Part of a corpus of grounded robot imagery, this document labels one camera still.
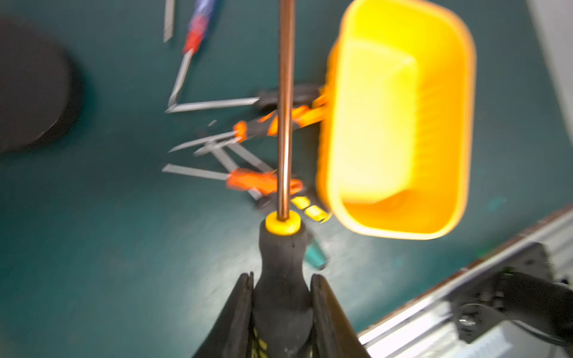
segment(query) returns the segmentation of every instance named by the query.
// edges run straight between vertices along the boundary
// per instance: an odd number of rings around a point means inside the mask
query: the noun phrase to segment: teal work mat
[[[360,331],[573,199],[573,156],[523,0],[443,0],[469,26],[478,73],[468,208],[427,242],[313,226],[329,279]],[[298,1],[297,82],[323,83],[349,0]],[[261,216],[244,192],[161,173],[224,171],[167,154],[194,131],[230,130],[250,108],[167,115],[193,1],[20,0],[0,9],[60,41],[81,68],[77,125],[44,149],[0,157],[0,356],[189,357],[242,272],[260,272]],[[277,85],[278,1],[223,0],[181,101]],[[319,126],[294,134],[293,169],[313,180]],[[245,146],[274,165],[276,140]],[[307,278],[314,271],[306,266]]]

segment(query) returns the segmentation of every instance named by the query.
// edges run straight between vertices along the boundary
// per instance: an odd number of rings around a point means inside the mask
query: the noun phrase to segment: black circular object
[[[80,114],[80,78],[58,45],[0,18],[0,152],[66,134]]]

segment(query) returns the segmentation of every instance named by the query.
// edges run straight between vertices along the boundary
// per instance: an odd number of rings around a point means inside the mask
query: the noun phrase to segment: copper rod
[[[295,75],[295,0],[280,0],[278,32],[278,209],[287,220],[291,209],[292,100]]]

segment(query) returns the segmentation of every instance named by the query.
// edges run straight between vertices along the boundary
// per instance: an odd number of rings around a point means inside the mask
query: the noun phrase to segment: yellow plastic bin
[[[355,0],[328,61],[317,188],[343,225],[426,240],[468,196],[476,55],[465,24],[418,0]]]

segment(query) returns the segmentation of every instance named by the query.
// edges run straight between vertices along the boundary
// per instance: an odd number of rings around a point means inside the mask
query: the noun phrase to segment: black handle
[[[267,356],[308,357],[312,329],[311,294],[303,277],[309,244],[304,223],[292,236],[260,227],[262,272],[253,293],[253,323],[258,348]]]
[[[259,111],[274,109],[278,106],[278,91],[262,91],[258,94],[259,99],[253,105]],[[312,102],[320,97],[320,86],[311,84],[295,85],[293,90],[293,106],[311,106]]]
[[[268,115],[262,116],[259,118],[255,118],[255,119],[250,120],[246,123],[246,126],[247,126],[246,137],[247,137],[247,139],[264,137],[264,136],[276,136],[276,133],[270,133],[269,131],[270,131],[270,127],[272,126],[273,122],[277,120],[277,111],[273,111],[270,114],[271,114],[271,116],[268,119],[266,119],[264,122],[261,122],[260,120],[262,118],[268,117]],[[296,130],[299,128],[300,128],[300,124],[298,124],[298,122],[295,119],[293,119],[292,129]]]

